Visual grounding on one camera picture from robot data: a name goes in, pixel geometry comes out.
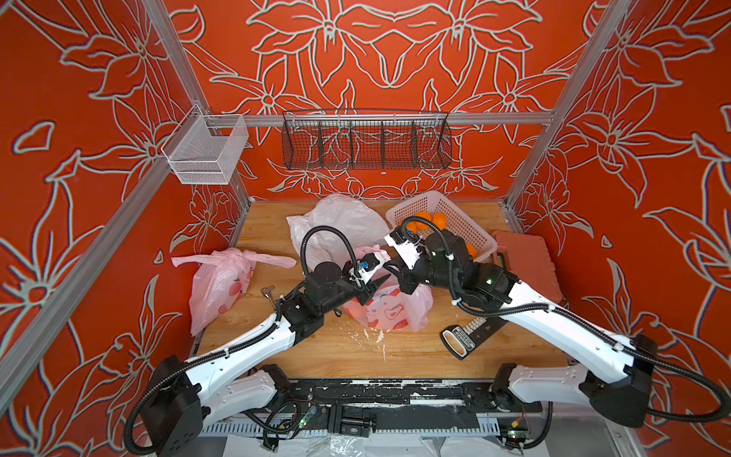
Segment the pink plastic bag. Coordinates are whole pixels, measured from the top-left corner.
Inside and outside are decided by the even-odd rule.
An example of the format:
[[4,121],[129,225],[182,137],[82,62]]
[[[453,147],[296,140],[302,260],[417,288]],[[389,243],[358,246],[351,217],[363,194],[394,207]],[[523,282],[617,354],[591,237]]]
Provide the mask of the pink plastic bag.
[[384,268],[378,270],[371,280],[381,278],[386,278],[386,282],[366,305],[353,299],[342,309],[362,326],[378,331],[409,329],[418,332],[424,329],[434,304],[430,288],[419,285],[413,293],[406,294],[400,289],[397,277]]
[[276,256],[236,248],[213,251],[211,254],[178,256],[171,258],[175,268],[186,264],[198,264],[193,276],[190,308],[190,335],[197,336],[219,315],[226,313],[247,292],[258,264],[279,268],[293,268],[296,261],[291,257]]

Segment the white translucent plastic bag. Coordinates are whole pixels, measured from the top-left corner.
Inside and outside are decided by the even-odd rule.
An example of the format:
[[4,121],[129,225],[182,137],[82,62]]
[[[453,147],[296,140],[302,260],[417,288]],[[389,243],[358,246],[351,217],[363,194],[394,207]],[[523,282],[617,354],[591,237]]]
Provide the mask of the white translucent plastic bag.
[[[342,194],[322,199],[312,211],[286,218],[295,252],[300,253],[305,235],[319,226],[333,227],[348,239],[357,259],[382,249],[390,233],[386,220],[365,203]],[[312,235],[306,247],[306,264],[310,270],[323,262],[344,266],[350,260],[345,242],[337,235],[321,230]]]

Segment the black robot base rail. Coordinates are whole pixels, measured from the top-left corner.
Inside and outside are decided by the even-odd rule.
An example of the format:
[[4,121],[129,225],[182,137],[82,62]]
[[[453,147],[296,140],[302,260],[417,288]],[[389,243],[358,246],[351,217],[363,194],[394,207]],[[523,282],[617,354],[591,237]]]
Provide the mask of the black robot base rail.
[[529,430],[539,403],[501,406],[487,379],[295,379],[289,397],[300,409],[303,438],[327,432],[366,437],[501,436]]

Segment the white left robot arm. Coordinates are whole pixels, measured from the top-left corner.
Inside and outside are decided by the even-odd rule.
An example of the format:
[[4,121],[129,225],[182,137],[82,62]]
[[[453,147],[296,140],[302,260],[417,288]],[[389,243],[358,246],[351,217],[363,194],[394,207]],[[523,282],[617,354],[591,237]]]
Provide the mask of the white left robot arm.
[[[344,243],[350,257],[346,266],[333,262],[308,266],[308,241],[319,232],[331,233]],[[185,362],[171,356],[154,371],[124,426],[129,453],[164,456],[178,451],[183,439],[196,436],[213,416],[212,400],[222,388],[239,388],[239,376],[314,335],[327,314],[338,312],[347,302],[366,305],[385,281],[376,274],[388,255],[377,249],[358,258],[340,230],[317,226],[304,236],[300,260],[303,281],[274,301],[273,314],[262,324],[218,350]]]

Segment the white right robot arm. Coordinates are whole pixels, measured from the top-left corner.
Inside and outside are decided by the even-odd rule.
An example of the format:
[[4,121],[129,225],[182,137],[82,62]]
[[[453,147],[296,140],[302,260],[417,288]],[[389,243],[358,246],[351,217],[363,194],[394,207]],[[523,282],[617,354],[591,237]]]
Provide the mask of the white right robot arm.
[[[398,254],[395,263],[403,292],[419,285],[445,289],[453,306],[463,312],[527,329],[577,363],[564,369],[503,365],[492,385],[497,398],[509,404],[590,406],[603,418],[628,428],[641,428],[647,416],[695,424],[729,417],[730,396],[718,383],[658,359],[653,340],[643,335],[629,338],[596,326],[550,301],[509,270],[474,261],[466,242],[451,232],[433,228],[428,238],[421,239],[401,226],[385,240]],[[700,414],[652,409],[655,369],[705,387],[719,405]]]

